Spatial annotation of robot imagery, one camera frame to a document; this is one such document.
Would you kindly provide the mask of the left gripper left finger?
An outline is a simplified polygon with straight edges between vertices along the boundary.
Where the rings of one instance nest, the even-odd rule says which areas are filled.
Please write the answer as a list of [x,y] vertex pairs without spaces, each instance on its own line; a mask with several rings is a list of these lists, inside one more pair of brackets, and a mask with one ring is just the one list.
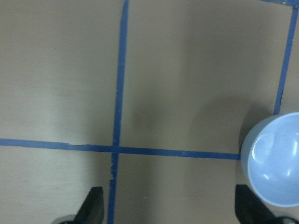
[[76,224],[101,224],[104,219],[102,187],[92,187],[74,218]]

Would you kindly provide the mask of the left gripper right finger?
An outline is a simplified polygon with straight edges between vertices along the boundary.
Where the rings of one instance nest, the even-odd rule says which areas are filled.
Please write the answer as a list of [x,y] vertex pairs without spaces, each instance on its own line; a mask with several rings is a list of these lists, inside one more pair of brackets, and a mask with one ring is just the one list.
[[245,184],[235,186],[235,215],[241,224],[276,224],[275,215]]

